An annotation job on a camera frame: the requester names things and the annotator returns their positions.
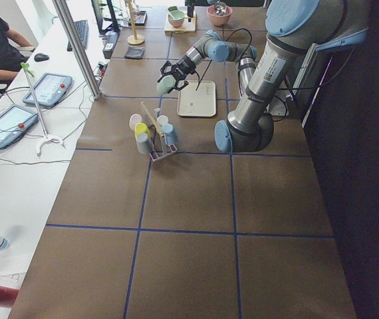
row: blue device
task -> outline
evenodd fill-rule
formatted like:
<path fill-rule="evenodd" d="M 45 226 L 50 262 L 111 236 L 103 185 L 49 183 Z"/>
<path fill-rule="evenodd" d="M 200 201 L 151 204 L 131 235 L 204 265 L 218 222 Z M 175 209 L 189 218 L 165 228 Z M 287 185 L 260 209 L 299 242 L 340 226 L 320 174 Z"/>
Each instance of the blue device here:
<path fill-rule="evenodd" d="M 0 149 L 6 148 L 38 120 L 36 112 L 27 110 L 16 104 L 11 105 L 0 115 Z"/>
<path fill-rule="evenodd" d="M 57 105 L 68 88 L 72 84 L 72 77 L 55 73 L 44 73 L 34 85 L 37 102 L 45 108 L 52 108 Z M 31 92 L 27 93 L 23 102 L 35 105 Z"/>

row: brown tabletop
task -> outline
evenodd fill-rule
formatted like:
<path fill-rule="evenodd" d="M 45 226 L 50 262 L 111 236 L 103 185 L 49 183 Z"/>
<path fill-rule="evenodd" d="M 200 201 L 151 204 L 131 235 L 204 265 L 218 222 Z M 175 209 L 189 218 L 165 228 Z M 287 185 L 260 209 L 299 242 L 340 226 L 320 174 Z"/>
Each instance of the brown tabletop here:
<path fill-rule="evenodd" d="M 150 9 L 142 60 L 124 58 L 122 32 L 10 319 L 355 318 L 297 117 L 261 152 L 222 154 L 213 129 L 238 103 L 232 63 L 205 75 L 212 118 L 179 117 L 178 95 L 156 92 L 160 67 L 208 29 L 248 28 L 263 52 L 263 8 L 234 8 L 222 28 L 196 10 L 196 33 L 169 36 L 164 8 Z M 128 121 L 142 101 L 169 117 L 178 154 L 138 153 Z"/>

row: yellow cup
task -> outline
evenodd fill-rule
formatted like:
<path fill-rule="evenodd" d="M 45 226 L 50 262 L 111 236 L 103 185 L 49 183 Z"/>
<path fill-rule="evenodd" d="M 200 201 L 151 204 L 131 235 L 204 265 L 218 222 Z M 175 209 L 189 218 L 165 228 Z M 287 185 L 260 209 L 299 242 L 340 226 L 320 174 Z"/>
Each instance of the yellow cup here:
<path fill-rule="evenodd" d="M 150 130 L 148 129 L 147 124 L 138 123 L 135 125 L 135 137 L 141 133 L 146 133 L 148 136 L 150 136 Z"/>

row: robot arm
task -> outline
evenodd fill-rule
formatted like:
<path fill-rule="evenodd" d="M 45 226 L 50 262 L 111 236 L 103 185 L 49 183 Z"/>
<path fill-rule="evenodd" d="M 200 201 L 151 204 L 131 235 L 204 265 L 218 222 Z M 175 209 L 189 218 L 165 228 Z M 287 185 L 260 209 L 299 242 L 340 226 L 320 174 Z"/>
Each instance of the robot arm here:
<path fill-rule="evenodd" d="M 242 72 L 243 95 L 227 119 L 216 124 L 216 146 L 223 152 L 262 150 L 273 137 L 273 121 L 266 107 L 294 60 L 306 54 L 313 43 L 319 45 L 318 51 L 363 43 L 369 11 L 369 0 L 274 0 L 267 11 L 265 52 L 255 69 L 255 50 L 243 51 L 247 45 L 225 43 L 209 31 L 169 71 L 162 68 L 158 92 L 182 89 L 186 84 L 178 86 L 179 81 L 193 74 L 206 57 L 236 62 Z"/>

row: keyboard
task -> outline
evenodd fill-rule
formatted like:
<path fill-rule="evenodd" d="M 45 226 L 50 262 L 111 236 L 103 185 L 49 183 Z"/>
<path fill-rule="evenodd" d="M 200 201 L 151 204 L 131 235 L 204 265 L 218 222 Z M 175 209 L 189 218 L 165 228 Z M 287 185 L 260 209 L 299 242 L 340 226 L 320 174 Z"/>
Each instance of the keyboard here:
<path fill-rule="evenodd" d="M 87 20 L 74 21 L 74 26 L 76 27 L 77 34 L 80 38 L 83 48 L 86 49 L 88 45 L 88 32 L 89 32 L 88 21 Z M 72 51 L 70 41 L 68 42 L 67 51 Z"/>

